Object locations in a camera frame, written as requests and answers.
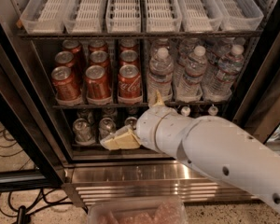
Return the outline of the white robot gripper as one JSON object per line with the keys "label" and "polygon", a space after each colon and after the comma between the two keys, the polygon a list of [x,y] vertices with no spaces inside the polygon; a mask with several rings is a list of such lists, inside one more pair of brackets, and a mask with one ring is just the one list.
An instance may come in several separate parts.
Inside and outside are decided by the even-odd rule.
{"label": "white robot gripper", "polygon": [[127,125],[102,139],[100,144],[108,150],[137,149],[141,144],[158,153],[176,155],[190,118],[165,106],[158,90],[155,90],[148,106],[151,108],[137,120],[137,136],[133,127]]}

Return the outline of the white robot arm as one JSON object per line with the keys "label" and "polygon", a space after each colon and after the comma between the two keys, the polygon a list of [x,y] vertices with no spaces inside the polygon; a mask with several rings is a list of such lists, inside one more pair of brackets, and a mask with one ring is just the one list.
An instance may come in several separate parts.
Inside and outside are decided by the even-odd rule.
{"label": "white robot arm", "polygon": [[143,146],[164,153],[215,182],[250,193],[280,214],[280,155],[221,117],[182,116],[157,94],[135,129],[127,125],[101,145],[109,150]]}

